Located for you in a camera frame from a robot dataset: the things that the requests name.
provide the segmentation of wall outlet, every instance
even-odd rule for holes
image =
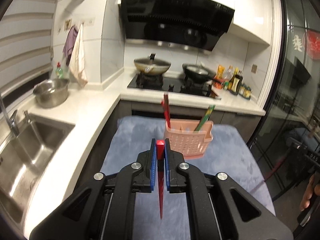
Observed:
[[[252,73],[256,73],[256,72],[257,72],[257,68],[258,68],[258,66],[255,65],[255,64],[253,64],[253,65],[252,65],[252,68],[251,68],[251,72],[252,72]]]
[[[83,24],[83,27],[94,26],[95,19],[96,19],[95,17],[82,19],[82,20],[80,20],[80,23]]]

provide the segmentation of silver screw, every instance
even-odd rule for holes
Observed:
[[[101,179],[103,179],[103,174],[101,172],[98,172],[98,173],[94,174],[93,178],[95,180],[101,180]]]
[[[228,175],[225,174],[224,172],[218,173],[218,179],[226,180],[227,178],[228,178]]]
[[[132,163],[131,164],[131,168],[137,170],[141,168],[141,164],[140,163]]]
[[[187,169],[189,169],[189,164],[188,163],[180,163],[179,164],[179,167],[180,167],[180,169],[182,169],[182,170],[187,170]]]

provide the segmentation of dish soap bottle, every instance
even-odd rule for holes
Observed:
[[[230,91],[231,91],[231,88],[232,88],[232,85],[233,85],[233,81],[234,81],[234,79],[235,79],[235,76],[238,74],[238,71],[239,71],[239,69],[236,67],[236,69],[235,69],[235,71],[234,71],[234,73],[233,73],[233,76],[232,76],[232,78],[231,78],[230,81],[229,81],[228,90],[230,90]]]
[[[57,64],[56,78],[63,78],[63,69],[61,68],[60,62]]]
[[[235,75],[235,78],[233,80],[233,84],[230,90],[230,93],[237,96],[239,93],[239,89],[242,83],[243,77],[242,77],[242,71],[239,70],[238,73]]]

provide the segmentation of black range hood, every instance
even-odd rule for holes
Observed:
[[[212,51],[234,10],[211,0],[122,0],[127,41],[179,44]]]

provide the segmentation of towel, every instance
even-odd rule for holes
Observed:
[[[81,87],[84,87],[88,83],[84,65],[83,24],[81,24],[69,64],[71,73]]]
[[[77,36],[78,36],[78,29],[75,25],[73,25],[68,33],[68,37],[62,51],[64,56],[67,58],[67,61],[66,61],[67,66],[70,63],[71,54],[72,54]]]

